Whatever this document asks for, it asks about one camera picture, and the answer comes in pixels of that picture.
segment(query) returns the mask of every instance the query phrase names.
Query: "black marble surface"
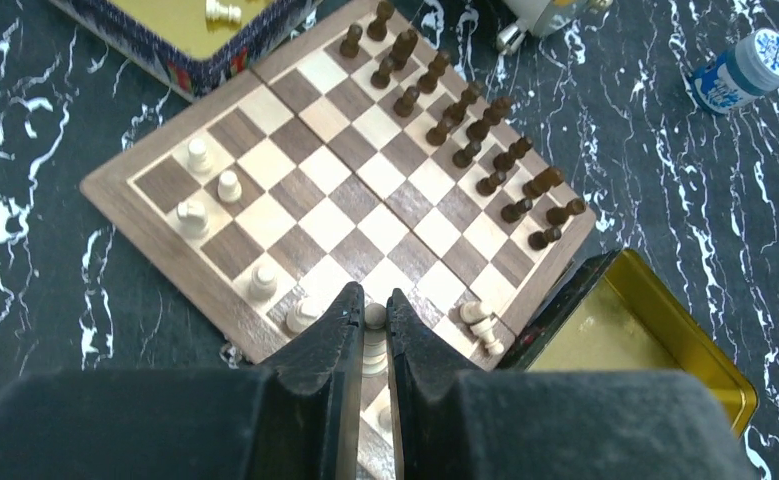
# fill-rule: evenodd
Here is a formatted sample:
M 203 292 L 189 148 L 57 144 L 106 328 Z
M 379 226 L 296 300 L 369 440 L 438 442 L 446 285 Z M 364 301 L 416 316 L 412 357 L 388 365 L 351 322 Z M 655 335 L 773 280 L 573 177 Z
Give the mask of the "black marble surface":
M 581 255 L 639 250 L 756 385 L 742 442 L 779 478 L 779 93 L 714 118 L 682 86 L 779 29 L 779 3 L 620 2 L 507 58 L 498 2 L 397 5 L 490 98 L 516 99 L 514 125 L 599 214 Z M 77 187 L 186 106 L 46 1 L 0 0 L 0 388 L 57 367 L 227 368 L 221 335 Z

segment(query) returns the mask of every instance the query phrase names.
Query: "chessboard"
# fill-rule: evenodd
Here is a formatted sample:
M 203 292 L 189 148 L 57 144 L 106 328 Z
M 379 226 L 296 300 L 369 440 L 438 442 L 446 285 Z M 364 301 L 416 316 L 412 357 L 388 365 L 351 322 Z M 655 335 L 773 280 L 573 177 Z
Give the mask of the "chessboard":
M 501 121 L 474 162 L 456 167 L 468 126 L 490 107 L 480 98 L 443 142 L 426 141 L 468 84 L 449 67 L 411 115 L 397 115 L 395 102 L 437 52 L 420 38 L 405 67 L 375 87 L 381 60 L 412 28 L 395 12 L 383 40 L 364 34 L 356 55 L 342 55 L 349 27 L 366 31 L 376 7 L 349 2 L 94 171 L 81 191 L 254 363 L 296 335 L 286 318 L 300 301 L 328 305 L 356 281 L 381 304 L 400 288 L 434 332 L 491 370 L 502 354 L 490 354 L 458 307 L 488 304 L 508 349 L 595 214 L 571 216 L 559 240 L 531 248 L 528 237 L 550 228 L 546 212 L 577 195 L 562 183 L 520 220 L 504 221 L 503 207 L 522 201 L 522 186 L 549 166 L 530 150 L 481 195 L 493 159 L 522 135 Z M 192 142 L 204 146 L 203 169 L 193 167 Z M 240 185 L 235 201 L 219 198 L 224 173 Z M 191 235 L 186 205 L 203 212 Z M 260 301 L 248 293 L 259 266 L 277 281 Z M 377 478 L 394 477 L 392 434 L 379 419 L 388 404 L 386 372 L 363 378 L 359 461 Z

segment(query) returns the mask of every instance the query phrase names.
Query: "brown pawn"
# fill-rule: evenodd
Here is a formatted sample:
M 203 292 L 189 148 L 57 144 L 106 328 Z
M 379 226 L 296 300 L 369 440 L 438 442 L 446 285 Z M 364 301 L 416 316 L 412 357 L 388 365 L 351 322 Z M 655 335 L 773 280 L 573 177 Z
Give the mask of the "brown pawn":
M 407 89 L 404 90 L 404 94 L 401 95 L 401 98 L 395 100 L 395 105 L 392 107 L 392 110 L 394 110 L 399 117 L 409 117 L 415 109 L 415 102 L 418 100 L 418 96 L 419 92 L 416 87 L 407 87 Z
M 416 85 L 422 93 L 433 93 L 439 78 L 445 75 L 445 70 L 451 64 L 451 54 L 445 50 L 439 50 L 433 60 L 427 64 L 427 73 L 419 77 Z
M 395 14 L 395 6 L 383 0 L 377 4 L 376 14 L 377 18 L 368 24 L 366 34 L 375 42 L 382 42 L 386 38 L 386 22 Z
M 506 152 L 499 153 L 495 159 L 492 160 L 492 165 L 495 170 L 502 172 L 509 172 L 516 165 L 516 161 L 530 151 L 532 143 L 525 137 L 521 137 L 507 148 Z
M 427 135 L 424 136 L 424 139 L 427 140 L 427 143 L 434 147 L 438 147 L 445 143 L 445 140 L 448 139 L 448 134 L 451 133 L 451 129 L 456 126 L 457 124 L 454 123 L 454 120 L 443 117 L 435 127 L 427 131 Z
M 527 244 L 534 250 L 544 250 L 548 245 L 563 238 L 563 232 L 558 227 L 551 227 L 544 232 L 534 232 L 528 235 Z
M 483 180 L 477 182 L 475 188 L 477 189 L 477 193 L 483 195 L 484 197 L 488 197 L 489 195 L 495 193 L 495 190 L 498 189 L 498 186 L 503 185 L 504 182 L 506 181 L 507 181 L 506 173 L 495 172 L 492 175 L 489 175 Z
M 557 167 L 548 167 L 533 180 L 522 185 L 522 193 L 527 198 L 539 198 L 548 190 L 560 186 L 566 181 L 562 170 Z
M 448 115 L 457 122 L 457 125 L 463 122 L 466 118 L 466 110 L 468 107 L 474 105 L 477 99 L 480 98 L 480 92 L 483 91 L 483 85 L 479 82 L 472 82 L 463 90 L 460 94 L 460 100 L 457 103 L 453 103 L 445 109 L 443 115 Z
M 354 58 L 360 53 L 360 39 L 362 38 L 362 27 L 356 23 L 348 27 L 348 34 L 339 45 L 339 53 L 346 58 Z
M 392 60 L 392 57 L 387 56 L 381 60 L 377 71 L 371 74 L 371 84 L 381 90 L 389 86 L 389 75 L 392 74 L 394 68 L 395 61 Z
M 511 203 L 501 209 L 501 218 L 507 223 L 515 223 L 521 220 L 525 213 L 533 208 L 533 200 L 523 198 L 516 203 Z
M 585 211 L 586 202 L 579 198 L 575 198 L 574 200 L 570 200 L 565 207 L 553 207 L 549 209 L 545 212 L 545 219 L 548 220 L 548 223 L 551 225 L 559 227 L 566 223 L 566 220 L 568 220 L 569 217 L 580 215 Z
M 471 140 L 482 142 L 489 135 L 489 129 L 501 123 L 510 113 L 513 101 L 510 97 L 498 97 L 483 111 L 483 118 L 472 123 L 466 129 L 466 136 Z
M 412 56 L 417 43 L 418 33 L 412 28 L 398 35 L 392 44 L 392 50 L 389 51 L 389 56 L 395 61 L 395 70 L 402 70 L 407 66 L 407 60 Z
M 474 156 L 480 153 L 480 142 L 472 140 L 461 150 L 457 150 L 451 161 L 457 168 L 466 168 L 474 161 Z

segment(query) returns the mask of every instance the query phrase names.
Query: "blue jar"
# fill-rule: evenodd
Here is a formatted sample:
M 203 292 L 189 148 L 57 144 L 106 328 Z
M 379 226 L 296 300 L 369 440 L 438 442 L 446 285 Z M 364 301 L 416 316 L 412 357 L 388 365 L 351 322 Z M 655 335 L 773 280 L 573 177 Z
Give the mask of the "blue jar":
M 687 79 L 701 108 L 726 115 L 779 88 L 779 33 L 761 28 Z

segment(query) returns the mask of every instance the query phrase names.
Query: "dark wooden chess piece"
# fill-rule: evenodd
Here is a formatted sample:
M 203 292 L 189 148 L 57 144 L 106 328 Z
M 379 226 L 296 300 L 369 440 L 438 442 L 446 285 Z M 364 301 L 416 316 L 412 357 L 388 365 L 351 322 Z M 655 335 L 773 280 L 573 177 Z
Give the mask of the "dark wooden chess piece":
M 401 95 L 399 99 L 395 100 L 395 105 L 392 107 L 392 110 L 394 110 L 399 117 L 409 117 L 415 109 L 415 102 L 418 100 L 418 97 L 418 89 L 411 85 L 404 90 L 404 94 Z
M 427 131 L 424 139 L 427 140 L 427 143 L 434 147 L 438 147 L 445 143 L 445 140 L 448 139 L 448 134 L 451 133 L 451 129 L 456 126 L 457 124 L 454 123 L 454 120 L 448 117 L 442 117 L 442 120 L 439 120 L 439 123 L 437 123 L 435 127 Z
M 448 65 L 451 64 L 451 54 L 445 50 L 439 50 L 436 52 L 436 56 L 433 60 L 427 64 L 427 72 L 419 77 L 416 85 L 422 93 L 433 93 L 436 90 L 436 85 L 439 83 L 439 78 L 445 75 L 445 70 L 448 69 Z
M 489 195 L 495 193 L 495 190 L 497 190 L 498 187 L 500 185 L 503 185 L 504 182 L 506 181 L 507 181 L 506 173 L 495 172 L 492 175 L 489 175 L 483 180 L 477 182 L 475 188 L 477 189 L 477 193 L 481 194 L 484 197 L 488 197 Z
M 371 84 L 374 88 L 383 90 L 389 86 L 389 76 L 392 74 L 392 70 L 395 69 L 395 61 L 392 57 L 386 56 L 380 61 L 380 65 L 377 66 L 377 70 L 371 74 Z
M 474 156 L 480 153 L 480 142 L 471 140 L 465 148 L 457 150 L 451 161 L 457 168 L 466 168 L 474 161 Z
M 479 82 L 471 82 L 463 93 L 460 94 L 460 99 L 456 103 L 452 103 L 445 109 L 442 115 L 448 115 L 457 122 L 457 125 L 463 123 L 466 118 L 466 110 L 472 106 L 480 98 L 480 92 L 483 91 L 483 85 Z
M 533 232 L 527 237 L 527 244 L 534 250 L 544 250 L 548 245 L 563 238 L 563 232 L 558 227 L 551 227 L 544 232 Z
M 533 180 L 522 185 L 522 193 L 527 198 L 539 198 L 545 192 L 561 185 L 566 181 L 562 170 L 557 167 L 548 167 L 539 175 L 533 177 Z
M 501 209 L 501 218 L 507 223 L 515 223 L 533 208 L 533 200 L 523 198 L 516 203 L 511 203 Z
M 395 70 L 403 70 L 407 66 L 407 60 L 412 56 L 417 43 L 418 33 L 412 28 L 398 35 L 392 44 L 392 50 L 389 51 L 389 56 L 395 61 Z
M 509 172 L 516 165 L 516 161 L 524 157 L 531 148 L 533 148 L 533 143 L 527 138 L 521 137 L 510 144 L 506 152 L 499 153 L 492 160 L 492 165 L 495 167 L 495 170 Z
M 483 118 L 472 123 L 466 129 L 466 136 L 470 140 L 482 142 L 489 135 L 489 129 L 501 123 L 510 113 L 513 101 L 510 97 L 498 97 L 492 101 L 492 104 L 483 111 Z
M 360 53 L 360 39 L 362 38 L 362 27 L 356 23 L 348 27 L 348 33 L 345 39 L 339 44 L 339 53 L 346 58 L 355 58 Z
M 569 217 L 580 215 L 586 211 L 586 202 L 579 198 L 570 200 L 565 207 L 553 207 L 545 212 L 545 219 L 555 227 L 566 223 Z
M 366 27 L 366 34 L 375 42 L 382 42 L 386 38 L 386 22 L 395 14 L 395 6 L 383 0 L 377 4 L 376 14 L 377 18 Z

